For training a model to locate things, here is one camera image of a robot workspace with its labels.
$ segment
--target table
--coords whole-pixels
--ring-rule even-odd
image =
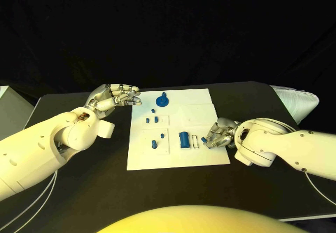
[[[297,128],[267,84],[222,83],[151,90],[195,88],[209,89],[218,117],[238,121],[265,117]],[[82,106],[88,94],[43,96],[27,127]],[[271,167],[245,166],[234,158],[237,150],[228,149],[229,165],[127,171],[131,107],[118,107],[104,120],[115,124],[111,139],[97,138],[94,145],[59,169],[48,203],[22,232],[92,233],[138,212],[175,205],[225,206],[277,219],[336,214],[304,173],[280,158]],[[0,202],[0,225],[36,199],[49,179]],[[312,180],[322,192],[336,197],[335,181],[313,175]],[[26,222],[43,201],[45,198],[7,227],[9,232]]]

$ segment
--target white board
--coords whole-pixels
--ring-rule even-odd
[[[159,107],[156,99],[163,92],[169,104]],[[201,141],[216,121],[209,90],[149,91],[141,92],[140,98],[143,105],[133,106],[131,112],[127,170],[229,164],[225,147],[208,149]],[[189,133],[189,149],[180,148],[180,132]],[[198,137],[198,149],[193,148],[193,135]],[[151,140],[157,142],[157,149],[151,148]]]

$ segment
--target cable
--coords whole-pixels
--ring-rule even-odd
[[[49,188],[49,186],[51,186],[52,181],[56,182],[56,176],[58,176],[58,171],[55,171],[53,177],[52,177],[52,179],[51,179],[51,181],[49,181],[49,184],[48,184],[46,188],[45,188],[43,192],[42,192],[40,195],[39,195],[38,199],[36,199],[36,200],[33,201],[33,203],[26,207],[26,209],[19,213],[19,215],[9,221],[9,223],[0,228],[0,231],[12,224],[12,222],[13,222],[13,221],[25,214],[25,212],[30,209],[30,207],[33,206],[33,204],[36,203],[36,201],[40,199],[42,195],[45,194],[45,192],[46,192],[46,190],[48,190],[48,188]]]
[[[307,176],[307,179],[310,181],[310,184],[313,185],[313,182],[310,180],[310,177],[309,177],[309,174],[304,172],[306,176]],[[320,190],[316,188],[316,186],[313,185],[314,189],[317,190],[317,192],[320,193],[320,195],[323,196],[323,198],[333,204],[336,205],[336,203],[325,196],[325,194],[320,192]]]
[[[32,220],[32,219],[35,218],[35,216],[38,215],[38,213],[39,213],[42,207],[45,206],[45,203],[46,203],[46,201],[48,201],[48,199],[49,199],[49,196],[51,196],[51,193],[52,193],[52,190],[53,190],[53,186],[55,186],[55,183],[56,183],[56,177],[58,177],[58,171],[55,171],[55,179],[53,179],[53,184],[52,184],[52,187],[51,187],[51,192],[49,192],[49,194],[48,194],[48,198],[46,198],[46,200],[45,200],[45,202],[43,202],[43,204],[42,204],[39,210],[36,211],[35,215],[32,216],[32,218],[29,219],[29,221],[22,225],[22,227],[14,231],[14,233],[16,233],[16,232],[25,227],[25,225],[30,222],[30,220]]]

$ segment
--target robotic hand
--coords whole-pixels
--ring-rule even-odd
[[[110,138],[114,124],[101,120],[115,106],[141,105],[136,86],[104,84],[84,107],[56,115],[0,141],[0,201],[39,183],[94,143]]]
[[[245,164],[271,166],[275,156],[294,169],[336,180],[336,135],[300,130],[267,118],[244,123],[219,118],[206,136],[208,148],[237,146],[235,158]]]

